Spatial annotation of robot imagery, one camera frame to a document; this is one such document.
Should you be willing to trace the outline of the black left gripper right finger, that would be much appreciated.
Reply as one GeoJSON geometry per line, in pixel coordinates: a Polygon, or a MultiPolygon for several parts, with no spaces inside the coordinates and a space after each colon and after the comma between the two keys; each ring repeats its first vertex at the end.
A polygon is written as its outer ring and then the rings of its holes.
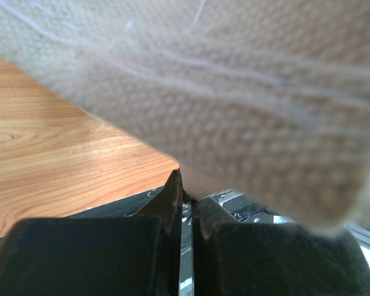
{"type": "Polygon", "coordinates": [[[370,295],[355,238],[295,223],[241,223],[213,198],[191,203],[196,295],[370,295]]]}

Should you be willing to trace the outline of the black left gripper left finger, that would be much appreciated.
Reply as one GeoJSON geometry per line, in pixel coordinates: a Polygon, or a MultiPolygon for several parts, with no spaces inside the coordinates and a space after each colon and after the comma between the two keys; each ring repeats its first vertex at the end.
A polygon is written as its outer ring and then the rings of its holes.
{"type": "Polygon", "coordinates": [[[178,170],[130,216],[20,220],[0,243],[0,295],[178,295],[178,170]]]}

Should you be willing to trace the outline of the cream canvas tote bag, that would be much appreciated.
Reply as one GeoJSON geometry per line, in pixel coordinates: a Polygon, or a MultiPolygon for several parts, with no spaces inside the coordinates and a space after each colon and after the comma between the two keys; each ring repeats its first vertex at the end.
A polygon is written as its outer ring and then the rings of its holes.
{"type": "Polygon", "coordinates": [[[0,1],[0,56],[307,228],[370,228],[370,1],[0,1]]]}

